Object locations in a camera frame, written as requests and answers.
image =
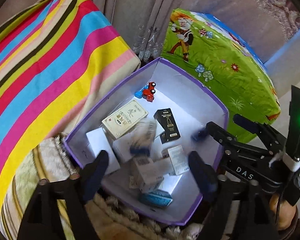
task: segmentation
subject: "patterned blanket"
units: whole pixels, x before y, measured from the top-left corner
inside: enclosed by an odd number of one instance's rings
[[[91,0],[40,0],[0,26],[0,210],[26,154],[139,66]]]

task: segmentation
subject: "green cartoon fabric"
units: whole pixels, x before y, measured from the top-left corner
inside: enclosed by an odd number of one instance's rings
[[[228,131],[238,141],[248,142],[255,135],[234,124],[234,114],[270,124],[280,113],[263,65],[236,36],[203,14],[173,11],[162,57],[197,78],[226,105]]]

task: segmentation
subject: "barcode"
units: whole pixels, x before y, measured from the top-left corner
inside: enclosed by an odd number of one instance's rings
[[[139,164],[139,166],[142,166],[142,165],[146,165],[146,164],[149,164],[150,161],[148,159],[137,159],[137,162]]]

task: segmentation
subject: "blue stripe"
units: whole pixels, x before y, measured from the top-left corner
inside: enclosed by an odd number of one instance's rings
[[[0,144],[28,105],[80,58],[89,34],[106,26],[110,26],[110,23],[100,11],[90,12],[82,18],[77,36],[69,46],[45,70],[36,75],[1,114]]]
[[[0,62],[16,47],[40,22],[42,22],[51,8],[53,2],[45,7],[45,9],[40,13],[40,15],[34,20],[28,27],[26,27],[21,33],[19,33],[1,52],[0,52]]]

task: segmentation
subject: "black box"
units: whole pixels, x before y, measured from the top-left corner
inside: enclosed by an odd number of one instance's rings
[[[174,141],[181,137],[170,108],[157,110],[154,118],[164,129],[164,133],[160,134],[162,143]]]

